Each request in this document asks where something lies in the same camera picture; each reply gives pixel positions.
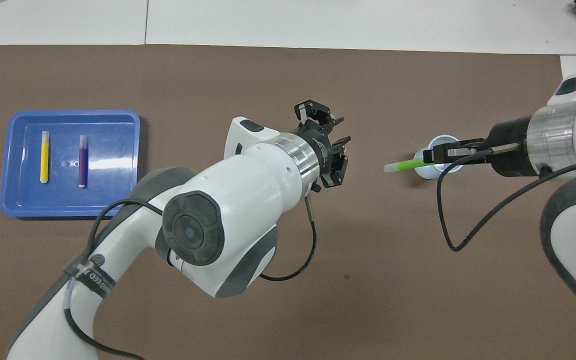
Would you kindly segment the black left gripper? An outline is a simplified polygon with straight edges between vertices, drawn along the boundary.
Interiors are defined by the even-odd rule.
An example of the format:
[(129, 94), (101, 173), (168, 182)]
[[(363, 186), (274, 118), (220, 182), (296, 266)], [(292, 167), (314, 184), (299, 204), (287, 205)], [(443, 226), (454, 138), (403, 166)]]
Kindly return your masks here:
[(319, 190), (318, 180), (325, 188), (341, 186), (348, 165), (346, 145), (351, 137), (332, 143), (329, 134), (344, 117), (335, 117), (329, 107), (311, 99), (295, 105), (294, 112), (300, 125), (288, 132), (288, 155), (295, 162), (304, 189)]

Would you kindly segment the yellow marker pen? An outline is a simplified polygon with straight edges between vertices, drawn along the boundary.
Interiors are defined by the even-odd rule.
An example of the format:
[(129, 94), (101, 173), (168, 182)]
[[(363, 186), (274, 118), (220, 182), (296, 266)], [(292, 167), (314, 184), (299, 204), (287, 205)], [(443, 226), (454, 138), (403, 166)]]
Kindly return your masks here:
[(39, 182), (47, 184), (50, 180), (50, 132), (43, 130), (39, 153)]

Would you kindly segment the brown table mat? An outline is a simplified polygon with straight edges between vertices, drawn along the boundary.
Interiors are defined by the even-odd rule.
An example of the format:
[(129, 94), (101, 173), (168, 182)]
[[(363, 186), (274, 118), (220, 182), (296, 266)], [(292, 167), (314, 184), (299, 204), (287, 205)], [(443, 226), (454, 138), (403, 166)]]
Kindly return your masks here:
[[(140, 173), (223, 157), (233, 117), (287, 132), (314, 100), (350, 136), (342, 186), (313, 194), (318, 247), (304, 273), (214, 299), (151, 249), (101, 303), (94, 335), (147, 360), (576, 360), (576, 298), (544, 256), (550, 181), (448, 249), (435, 183), (383, 173), (437, 135), (485, 137), (544, 106), (558, 55), (320, 48), (0, 46), (0, 178), (22, 110), (129, 109)], [(84, 248), (89, 220), (0, 212), (0, 360)]]

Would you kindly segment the green marker pen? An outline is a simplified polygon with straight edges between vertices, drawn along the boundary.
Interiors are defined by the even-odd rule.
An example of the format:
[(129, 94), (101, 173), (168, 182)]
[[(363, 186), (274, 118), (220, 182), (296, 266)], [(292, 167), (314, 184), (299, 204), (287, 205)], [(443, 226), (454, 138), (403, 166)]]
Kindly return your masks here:
[(384, 171), (384, 173), (396, 173), (431, 165), (432, 164), (430, 162), (425, 162), (425, 160), (421, 157), (386, 164), (383, 166), (382, 171)]

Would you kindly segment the translucent plastic cup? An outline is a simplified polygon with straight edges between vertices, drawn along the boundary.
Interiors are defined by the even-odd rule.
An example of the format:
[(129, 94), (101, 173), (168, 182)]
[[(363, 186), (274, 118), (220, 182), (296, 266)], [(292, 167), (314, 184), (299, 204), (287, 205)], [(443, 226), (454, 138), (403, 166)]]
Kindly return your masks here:
[[(423, 159), (423, 151), (430, 150), (434, 146), (446, 144), (446, 143), (451, 143), (451, 142), (457, 142), (457, 141), (459, 141), (459, 139), (457, 139), (457, 137), (447, 135), (447, 134), (436, 136), (425, 147), (419, 149), (416, 153), (414, 153), (413, 159), (416, 159), (416, 158)], [(450, 164), (448, 164), (448, 163), (426, 165), (426, 166), (416, 167), (414, 169), (414, 171), (416, 171), (416, 173), (418, 173), (418, 175), (420, 177), (428, 179), (428, 180), (432, 180), (432, 179), (438, 178), (441, 175), (441, 173), (443, 173), (443, 171), (445, 171), (445, 169), (448, 166), (450, 166)]]

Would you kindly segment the purple marker pen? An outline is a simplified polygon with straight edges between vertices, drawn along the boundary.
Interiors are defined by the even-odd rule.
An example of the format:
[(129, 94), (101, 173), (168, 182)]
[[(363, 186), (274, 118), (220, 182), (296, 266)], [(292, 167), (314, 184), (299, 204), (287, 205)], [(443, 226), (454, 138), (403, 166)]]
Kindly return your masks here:
[(88, 137), (81, 134), (78, 141), (78, 187), (86, 189), (89, 177)]

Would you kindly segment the blue plastic tray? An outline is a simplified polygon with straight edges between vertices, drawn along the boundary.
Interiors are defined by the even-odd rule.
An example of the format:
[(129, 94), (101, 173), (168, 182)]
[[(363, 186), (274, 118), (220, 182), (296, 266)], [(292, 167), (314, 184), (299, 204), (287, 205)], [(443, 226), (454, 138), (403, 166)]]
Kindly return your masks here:
[[(7, 125), (0, 211), (16, 218), (95, 217), (137, 183), (141, 120), (130, 109), (19, 111)], [(40, 182), (42, 132), (50, 132), (49, 181)], [(78, 187), (80, 135), (87, 187)]]

